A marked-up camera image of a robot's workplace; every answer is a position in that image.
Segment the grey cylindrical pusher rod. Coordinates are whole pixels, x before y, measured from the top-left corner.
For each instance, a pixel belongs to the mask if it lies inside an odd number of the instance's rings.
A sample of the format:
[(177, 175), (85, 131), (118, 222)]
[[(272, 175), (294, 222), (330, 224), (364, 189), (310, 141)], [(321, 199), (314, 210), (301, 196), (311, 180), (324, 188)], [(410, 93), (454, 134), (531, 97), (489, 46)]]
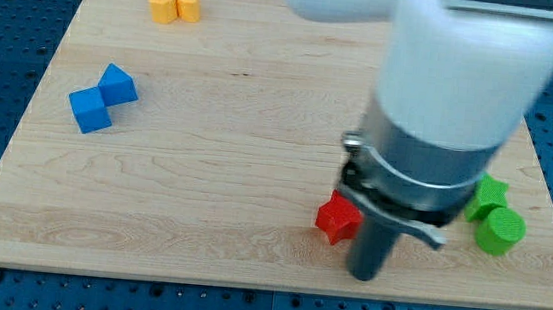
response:
[(364, 217), (347, 254), (346, 268), (360, 281), (371, 281), (386, 262), (400, 234)]

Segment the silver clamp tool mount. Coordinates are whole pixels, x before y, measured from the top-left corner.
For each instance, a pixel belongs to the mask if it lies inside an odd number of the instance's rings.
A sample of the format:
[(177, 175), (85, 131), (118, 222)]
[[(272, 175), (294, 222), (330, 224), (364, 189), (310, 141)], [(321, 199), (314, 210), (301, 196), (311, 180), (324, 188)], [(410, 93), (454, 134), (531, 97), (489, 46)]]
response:
[(499, 147), (445, 147), (396, 124), (376, 99), (359, 129), (343, 135), (349, 153), (337, 190), (363, 216), (355, 241), (391, 246), (403, 234), (433, 249), (456, 219)]

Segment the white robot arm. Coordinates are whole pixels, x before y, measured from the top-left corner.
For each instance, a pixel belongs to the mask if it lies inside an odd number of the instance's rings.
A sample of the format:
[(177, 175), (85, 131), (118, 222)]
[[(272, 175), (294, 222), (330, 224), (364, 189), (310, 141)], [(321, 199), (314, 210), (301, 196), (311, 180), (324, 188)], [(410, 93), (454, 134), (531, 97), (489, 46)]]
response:
[(553, 0), (284, 0), (322, 23), (391, 26), (337, 189), (363, 215), (350, 274), (373, 279), (402, 234), (432, 248), (553, 77)]

